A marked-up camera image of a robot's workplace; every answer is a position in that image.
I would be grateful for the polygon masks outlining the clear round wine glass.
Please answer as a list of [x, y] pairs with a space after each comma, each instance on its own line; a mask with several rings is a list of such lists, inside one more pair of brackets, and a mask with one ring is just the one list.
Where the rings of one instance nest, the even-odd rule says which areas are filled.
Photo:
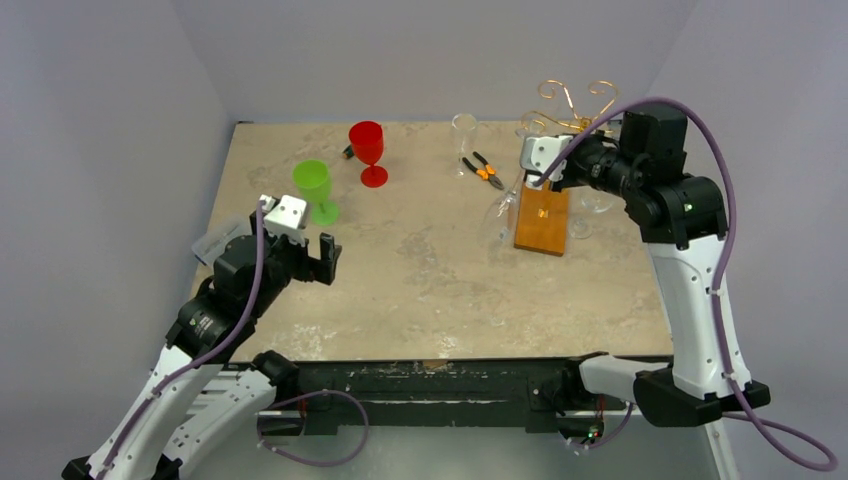
[[568, 233], [576, 240], [588, 239], [593, 234], [593, 218], [607, 212], [614, 203], [614, 198], [607, 193], [592, 189], [584, 189], [577, 195], [577, 211], [570, 218]]

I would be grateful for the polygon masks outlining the clear champagne flute with label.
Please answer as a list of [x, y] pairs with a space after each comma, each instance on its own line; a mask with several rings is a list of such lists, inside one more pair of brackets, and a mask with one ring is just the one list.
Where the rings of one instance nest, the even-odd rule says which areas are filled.
[[478, 240], [486, 248], [511, 246], [514, 241], [519, 213], [519, 194], [516, 189], [503, 192], [489, 206], [478, 229]]

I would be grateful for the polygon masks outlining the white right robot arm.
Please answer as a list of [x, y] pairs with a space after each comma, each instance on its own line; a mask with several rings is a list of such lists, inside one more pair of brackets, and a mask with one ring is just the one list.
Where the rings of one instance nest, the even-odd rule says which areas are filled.
[[697, 427], [771, 400], [738, 350], [724, 290], [733, 238], [725, 193], [684, 170], [692, 118], [672, 103], [641, 102], [625, 111], [616, 145], [584, 131], [560, 153], [567, 185], [624, 201], [646, 246], [673, 345], [666, 365], [583, 359], [561, 381], [573, 406], [610, 395], [636, 404], [656, 427]]

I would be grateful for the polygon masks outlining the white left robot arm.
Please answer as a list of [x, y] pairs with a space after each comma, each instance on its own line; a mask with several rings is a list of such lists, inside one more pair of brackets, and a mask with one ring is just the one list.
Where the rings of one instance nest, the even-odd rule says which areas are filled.
[[268, 404], [292, 405], [298, 368], [270, 352], [259, 354], [246, 379], [211, 407], [188, 414], [284, 288], [293, 281], [333, 283], [342, 247], [326, 233], [319, 244], [314, 258], [308, 240], [265, 228], [229, 238], [213, 258], [211, 275], [179, 309], [131, 409], [97, 451], [69, 461], [61, 478], [184, 479], [238, 416]]

